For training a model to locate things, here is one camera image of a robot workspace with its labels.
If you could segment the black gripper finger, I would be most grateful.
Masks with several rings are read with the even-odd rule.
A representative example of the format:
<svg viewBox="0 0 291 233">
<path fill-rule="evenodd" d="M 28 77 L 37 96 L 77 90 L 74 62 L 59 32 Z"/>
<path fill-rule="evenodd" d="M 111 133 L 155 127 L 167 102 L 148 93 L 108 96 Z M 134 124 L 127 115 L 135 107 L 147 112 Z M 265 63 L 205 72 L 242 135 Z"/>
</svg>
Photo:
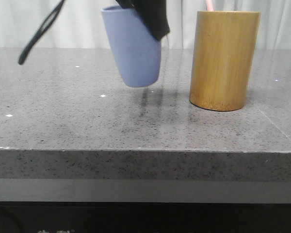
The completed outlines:
<svg viewBox="0 0 291 233">
<path fill-rule="evenodd" d="M 133 0 L 132 4 L 157 41 L 170 32 L 166 0 Z"/>
<path fill-rule="evenodd" d="M 116 2 L 122 7 L 122 8 L 133 8 L 133 3 L 131 0 L 116 0 Z"/>
</svg>

